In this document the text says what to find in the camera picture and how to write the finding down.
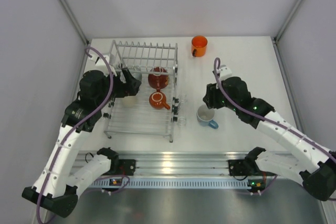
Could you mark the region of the blue mug white inside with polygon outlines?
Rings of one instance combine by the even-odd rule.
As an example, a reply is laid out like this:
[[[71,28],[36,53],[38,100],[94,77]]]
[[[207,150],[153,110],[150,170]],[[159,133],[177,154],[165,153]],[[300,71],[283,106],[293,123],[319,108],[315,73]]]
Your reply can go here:
[[[214,121],[215,110],[209,109],[206,105],[201,105],[196,112],[197,121],[201,126],[209,126],[218,129],[219,125]]]

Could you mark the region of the grey-green ceramic mug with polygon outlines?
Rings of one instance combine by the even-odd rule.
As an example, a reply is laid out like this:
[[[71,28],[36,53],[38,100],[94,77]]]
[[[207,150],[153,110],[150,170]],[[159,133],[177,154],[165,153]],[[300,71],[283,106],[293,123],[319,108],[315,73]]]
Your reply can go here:
[[[132,76],[137,79],[138,81],[142,82],[142,72],[141,72],[141,68],[138,66],[134,66],[134,67],[129,67],[128,70],[130,71],[130,73],[132,74]]]

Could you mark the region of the red cup white inside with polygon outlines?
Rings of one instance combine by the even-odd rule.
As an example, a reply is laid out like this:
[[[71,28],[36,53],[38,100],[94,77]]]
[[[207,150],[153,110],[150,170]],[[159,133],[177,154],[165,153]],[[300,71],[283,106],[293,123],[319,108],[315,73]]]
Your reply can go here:
[[[162,67],[154,67],[151,69],[151,73],[148,74],[148,83],[151,88],[156,90],[162,90],[169,84],[170,77],[167,74],[167,70]]]

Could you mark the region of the small dark orange cup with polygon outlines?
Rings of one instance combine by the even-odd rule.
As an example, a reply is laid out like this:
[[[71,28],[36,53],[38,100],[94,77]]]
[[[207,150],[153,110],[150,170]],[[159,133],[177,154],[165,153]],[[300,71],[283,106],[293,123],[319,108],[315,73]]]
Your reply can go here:
[[[167,110],[170,110],[171,107],[166,101],[166,96],[161,91],[155,91],[149,96],[149,104],[151,107],[160,110],[162,108],[165,108]]]

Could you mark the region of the orange mug black handle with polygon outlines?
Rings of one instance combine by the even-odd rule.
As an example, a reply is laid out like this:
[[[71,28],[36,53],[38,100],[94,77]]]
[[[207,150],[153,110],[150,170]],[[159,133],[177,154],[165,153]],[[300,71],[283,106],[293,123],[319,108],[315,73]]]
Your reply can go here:
[[[206,53],[208,40],[206,37],[198,35],[192,38],[191,53],[193,57],[202,57]]]

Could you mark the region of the beige handleless cup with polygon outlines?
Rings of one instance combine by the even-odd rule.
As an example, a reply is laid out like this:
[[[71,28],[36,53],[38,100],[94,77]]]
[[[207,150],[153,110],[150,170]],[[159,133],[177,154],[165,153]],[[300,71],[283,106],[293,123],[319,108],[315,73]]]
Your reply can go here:
[[[122,105],[125,108],[131,108],[133,107],[137,102],[137,98],[134,96],[128,96],[128,97],[124,97],[122,98]]]

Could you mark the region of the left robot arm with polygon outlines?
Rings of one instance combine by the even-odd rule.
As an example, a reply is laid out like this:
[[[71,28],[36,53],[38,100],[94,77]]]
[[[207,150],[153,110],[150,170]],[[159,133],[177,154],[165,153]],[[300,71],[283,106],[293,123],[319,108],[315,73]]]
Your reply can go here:
[[[96,123],[108,115],[103,109],[115,98],[137,95],[142,84],[141,75],[123,68],[117,75],[91,70],[83,74],[76,99],[66,107],[59,135],[52,154],[40,177],[32,186],[24,188],[22,197],[60,217],[68,217],[83,192],[100,176],[114,175],[115,185],[132,175],[129,165],[135,161],[121,160],[111,148],[103,147],[92,160],[76,173],[71,169],[76,157],[89,138]]]

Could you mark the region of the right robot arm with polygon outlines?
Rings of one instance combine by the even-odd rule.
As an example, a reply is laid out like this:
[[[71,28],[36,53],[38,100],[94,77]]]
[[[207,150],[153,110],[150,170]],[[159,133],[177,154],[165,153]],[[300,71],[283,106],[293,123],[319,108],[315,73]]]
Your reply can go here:
[[[294,162],[256,147],[244,160],[250,174],[271,172],[300,184],[320,201],[331,198],[335,192],[335,152],[289,124],[265,100],[252,97],[240,77],[208,84],[203,101],[209,109],[234,111],[242,122],[269,136],[296,158]]]

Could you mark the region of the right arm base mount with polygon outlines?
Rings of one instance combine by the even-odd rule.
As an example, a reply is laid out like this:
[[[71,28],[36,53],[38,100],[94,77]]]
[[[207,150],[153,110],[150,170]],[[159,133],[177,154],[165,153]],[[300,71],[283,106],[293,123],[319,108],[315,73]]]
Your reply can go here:
[[[243,159],[230,159],[229,174],[233,177],[262,176],[263,180],[266,180],[267,173],[261,171],[256,164],[257,157],[265,151],[264,148],[255,147]]]

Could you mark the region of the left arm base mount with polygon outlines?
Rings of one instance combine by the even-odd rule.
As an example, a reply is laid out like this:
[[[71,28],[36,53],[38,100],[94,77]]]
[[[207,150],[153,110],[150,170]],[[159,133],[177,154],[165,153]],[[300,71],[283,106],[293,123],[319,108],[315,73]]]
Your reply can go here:
[[[136,160],[134,159],[121,159],[116,151],[113,151],[110,147],[101,148],[97,151],[98,155],[105,156],[111,161],[110,169],[102,174],[108,175],[127,175],[133,176],[136,169]]]

